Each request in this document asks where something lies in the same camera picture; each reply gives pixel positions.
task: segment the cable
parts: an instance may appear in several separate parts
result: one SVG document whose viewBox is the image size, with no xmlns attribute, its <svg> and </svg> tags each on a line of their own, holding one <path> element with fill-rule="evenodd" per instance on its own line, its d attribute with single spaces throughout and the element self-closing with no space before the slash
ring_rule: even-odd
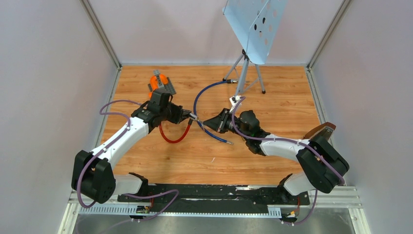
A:
<svg viewBox="0 0 413 234">
<path fill-rule="evenodd" d="M 132 220 L 131 220 L 131 219 L 123 220 L 123 221 L 120 221 L 120 222 L 118 222 L 118 223 L 113 224 L 112 226 L 110 226 L 110 227 L 108 227 L 107 229 L 103 230 L 103 231 L 100 232 L 99 234 L 103 234 L 103 233 L 109 231 L 110 229 L 112 229 L 112 228 L 114 228 L 114 227 L 116 227 L 116 226 L 122 225 L 122 224 L 124 224 L 124 223 L 129 223 L 129 222 L 131 222 L 131 221 L 143 222 L 143 221 L 148 221 L 148 220 L 154 219 L 155 217 L 159 216 L 163 211 L 165 211 L 165 210 L 174 202 L 174 200 L 175 200 L 175 199 L 178 197 L 178 195 L 179 195 L 179 191 L 178 191 L 177 189 L 172 189 L 172 190 L 166 191 L 166 192 L 161 193 L 161 194 L 150 195 L 150 196 L 136 196 L 136 195 L 132 195 L 132 194 L 124 194 L 124 195 L 129 196 L 129 197 L 132 197 L 132 198 L 137 198 L 137 199 L 151 199 L 151 200 L 152 200 L 152 199 L 155 198 L 155 197 L 164 196 L 164 195 L 166 195 L 166 194 L 170 194 L 170 193 L 173 193 L 173 192 L 175 192 L 176 194 L 175 194 L 175 196 L 172 198 L 172 200 L 171 200 L 163 209 L 161 209 L 161 211 L 159 211 L 158 213 L 152 215 L 151 217 L 143 218 L 143 219 L 135 219 L 135 218 L 133 218 Z M 78 224 L 79 224 L 80 222 L 81 222 L 81 220 L 79 220 L 78 222 L 76 222 L 76 228 L 75 228 L 76 234 L 79 234 Z"/>
<path fill-rule="evenodd" d="M 152 215 L 149 218 L 138 219 L 139 221 L 148 221 L 148 220 L 151 220 L 151 219 L 157 217 L 162 212 L 164 212 L 173 203 L 173 201 L 178 197 L 179 191 L 177 189 L 171 189 L 171 190 L 166 191 L 164 193 L 157 194 L 157 195 L 152 195 L 152 196 L 136 196 L 136 195 L 133 195 L 133 194 L 124 194 L 124 195 L 130 196 L 130 197 L 133 197 L 133 198 L 137 198 L 137 199 L 150 199 L 150 198 L 155 198 L 155 197 L 160 197 L 160 196 L 163 196 L 163 195 L 166 195 L 166 194 L 170 194 L 170 193 L 173 193 L 173 192 L 176 192 L 175 196 L 172 198 L 172 200 L 164 208 L 161 209 L 161 211 L 159 211 L 158 213 Z"/>
<path fill-rule="evenodd" d="M 162 123 L 159 125 L 159 131 L 161 132 L 161 135 L 164 138 L 164 140 L 166 140 L 168 143 L 175 144 L 175 143 L 180 142 L 181 140 L 183 140 L 186 137 L 187 133 L 189 132 L 189 128 L 191 127 L 191 122 L 192 121 L 189 120 L 188 126 L 185 129 L 184 134 L 182 134 L 182 136 L 180 138 L 178 138 L 177 140 L 170 140 L 170 139 L 167 138 L 167 136 L 164 134 L 164 130 L 162 129 Z"/>
<path fill-rule="evenodd" d="M 124 113 L 119 113 L 119 112 L 103 112 L 103 109 L 105 109 L 107 106 L 113 104 L 113 103 L 117 103 L 117 102 L 130 102 L 136 105 L 141 105 L 141 103 L 139 102 L 135 102 L 135 101 L 131 101 L 131 100 L 115 100 L 115 101 L 111 101 L 107 104 L 105 104 L 104 106 L 102 106 L 102 108 L 100 108 L 99 114 L 101 115 L 118 115 L 118 116 L 123 116 L 126 118 L 127 120 L 127 127 L 115 138 L 113 139 L 113 141 L 109 142 L 108 145 L 106 146 L 106 148 L 110 148 L 113 144 L 115 144 L 115 142 L 117 142 L 130 128 L 131 126 L 131 120 L 129 119 L 129 116 L 127 116 Z M 82 196 L 80 193 L 80 185 L 82 184 L 82 180 L 83 180 L 83 176 L 86 173 L 86 170 L 89 168 L 89 166 L 91 165 L 91 163 L 97 158 L 99 157 L 102 153 L 104 153 L 104 149 L 100 150 L 99 152 L 97 152 L 87 163 L 86 165 L 83 167 L 82 171 L 80 172 L 79 175 L 79 179 L 77 181 L 77 185 L 76 185 L 76 193 L 77 193 L 77 200 L 79 201 L 79 204 L 83 207 L 83 208 L 90 208 L 92 207 L 96 201 L 93 201 L 91 204 L 86 205 L 83 200 L 82 200 Z"/>
<path fill-rule="evenodd" d="M 304 223 L 305 221 L 307 221 L 308 218 L 309 218 L 309 217 L 311 216 L 311 214 L 313 213 L 314 208 L 316 207 L 316 201 L 317 201 L 318 192 L 319 192 L 319 191 L 316 189 L 316 193 L 314 194 L 313 205 L 311 206 L 310 212 L 307 214 L 307 216 L 306 216 L 304 219 L 302 219 L 302 220 L 300 220 L 300 221 L 298 221 L 298 222 L 294 222 L 294 223 L 286 222 L 286 221 L 281 221 L 281 224 L 284 224 L 284 223 L 285 223 L 285 224 L 288 224 L 288 225 L 290 225 L 290 226 L 295 226 L 295 225 L 300 225 L 300 224 Z"/>
<path fill-rule="evenodd" d="M 207 90 L 207 89 L 209 89 L 209 88 L 211 88 L 211 87 L 214 87 L 214 86 L 219 85 L 219 84 L 225 84 L 225 83 L 227 83 L 227 81 L 219 81 L 219 82 L 217 82 L 217 83 L 210 84 L 210 85 L 208 85 L 207 87 L 205 87 L 203 90 L 201 90 L 201 91 L 198 93 L 198 95 L 197 95 L 196 98 L 195 98 L 194 107 L 193 107 L 193 109 L 194 109 L 194 114 L 195 114 L 195 115 L 197 115 L 197 114 L 196 114 L 196 103 L 198 102 L 198 99 L 199 99 L 199 97 L 201 96 L 201 94 L 202 94 L 203 92 L 205 92 L 205 90 Z M 217 139 L 217 140 L 219 140 L 220 142 L 223 142 L 223 143 L 232 144 L 232 142 L 227 141 L 227 140 L 225 140 L 225 139 L 222 139 L 222 138 L 220 138 L 220 137 L 212 134 L 210 131 L 208 131 L 207 129 L 205 129 L 200 122 L 198 122 L 198 125 L 199 125 L 200 128 L 202 128 L 202 130 L 203 130 L 204 132 L 206 132 L 206 134 L 210 135 L 212 138 L 215 138 L 215 139 Z"/>
</svg>

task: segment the connector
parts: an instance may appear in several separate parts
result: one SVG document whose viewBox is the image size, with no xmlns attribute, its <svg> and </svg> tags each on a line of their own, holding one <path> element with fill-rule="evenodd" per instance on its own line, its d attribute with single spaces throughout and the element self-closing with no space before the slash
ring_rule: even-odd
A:
<svg viewBox="0 0 413 234">
<path fill-rule="evenodd" d="M 235 83 L 238 83 L 238 80 L 237 80 L 237 79 L 227 79 L 226 82 L 227 82 L 228 84 L 235 84 Z"/>
</svg>

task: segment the metal tripod leg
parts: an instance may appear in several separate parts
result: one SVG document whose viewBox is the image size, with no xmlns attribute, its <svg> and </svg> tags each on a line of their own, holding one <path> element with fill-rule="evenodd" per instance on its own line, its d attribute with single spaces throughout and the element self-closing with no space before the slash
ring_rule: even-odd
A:
<svg viewBox="0 0 413 234">
<path fill-rule="evenodd" d="M 232 65 L 231 69 L 229 70 L 228 74 L 222 79 L 223 81 L 225 81 L 226 79 L 228 79 L 229 74 L 231 74 L 231 72 L 235 69 L 235 67 L 238 65 L 238 63 L 240 63 L 241 59 L 243 58 L 243 54 L 241 54 L 237 61 L 234 63 L 234 65 Z"/>
<path fill-rule="evenodd" d="M 260 84 L 261 84 L 261 92 L 265 94 L 265 87 L 264 87 L 263 78 L 261 77 L 260 66 L 258 64 L 255 64 L 255 69 L 257 69 L 258 80 L 260 81 Z"/>
<path fill-rule="evenodd" d="M 246 72 L 248 70 L 249 59 L 246 57 L 244 59 L 243 70 L 241 71 L 240 79 L 238 80 L 237 90 L 235 91 L 235 96 L 238 94 L 242 94 L 244 92 L 244 84 L 245 84 L 245 77 Z"/>
</svg>

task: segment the light blue panel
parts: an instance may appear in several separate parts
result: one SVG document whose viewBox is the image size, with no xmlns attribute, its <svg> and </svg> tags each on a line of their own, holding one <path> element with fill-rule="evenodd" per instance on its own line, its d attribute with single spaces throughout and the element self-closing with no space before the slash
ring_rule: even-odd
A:
<svg viewBox="0 0 413 234">
<path fill-rule="evenodd" d="M 287 0 L 228 0 L 223 13 L 251 62 L 265 64 Z"/>
<path fill-rule="evenodd" d="M 0 233 L 57 233 L 116 68 L 78 0 L 0 7 Z"/>
</svg>

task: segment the tripod stand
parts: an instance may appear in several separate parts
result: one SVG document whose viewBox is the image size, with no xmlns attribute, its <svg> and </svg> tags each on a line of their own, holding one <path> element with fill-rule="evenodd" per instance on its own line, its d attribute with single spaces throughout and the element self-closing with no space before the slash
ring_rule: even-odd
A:
<svg viewBox="0 0 413 234">
<path fill-rule="evenodd" d="M 227 73 L 227 75 L 222 79 L 223 81 L 226 81 L 226 79 L 228 78 L 228 76 L 231 74 L 232 71 L 235 70 L 235 72 L 237 73 L 238 76 L 238 72 L 236 69 L 236 66 L 238 65 L 238 63 L 240 63 L 241 59 L 244 57 L 244 64 L 243 64 L 243 69 L 241 71 L 241 75 L 238 77 L 238 86 L 237 86 L 237 90 L 235 91 L 235 95 L 241 95 L 243 94 L 245 91 L 247 91 L 249 88 L 251 88 L 251 86 L 253 84 L 255 84 L 257 81 L 260 81 L 261 84 L 261 91 L 263 94 L 265 94 L 265 87 L 264 87 L 264 83 L 263 83 L 263 78 L 261 77 L 261 71 L 260 71 L 260 66 L 258 64 L 255 64 L 255 69 L 257 70 L 257 79 L 255 79 L 254 82 L 252 82 L 250 85 L 248 85 L 248 87 L 246 87 L 244 89 L 245 86 L 245 77 L 246 77 L 246 73 L 248 70 L 248 65 L 250 63 L 250 60 L 248 58 L 248 55 L 246 55 L 245 50 L 242 51 L 242 54 L 238 57 L 237 61 L 234 63 L 234 65 L 232 65 L 231 69 L 229 70 L 229 72 Z"/>
</svg>

